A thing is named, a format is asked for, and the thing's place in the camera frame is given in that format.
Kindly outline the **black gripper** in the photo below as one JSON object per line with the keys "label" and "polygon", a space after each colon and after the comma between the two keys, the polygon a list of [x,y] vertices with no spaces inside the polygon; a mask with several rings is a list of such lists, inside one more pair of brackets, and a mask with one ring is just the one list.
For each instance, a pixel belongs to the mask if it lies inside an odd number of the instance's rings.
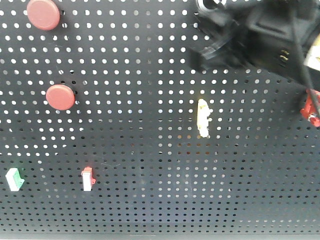
{"label": "black gripper", "polygon": [[300,84],[320,82],[317,0],[197,0],[198,29],[210,38],[189,49],[197,71],[254,66]]}

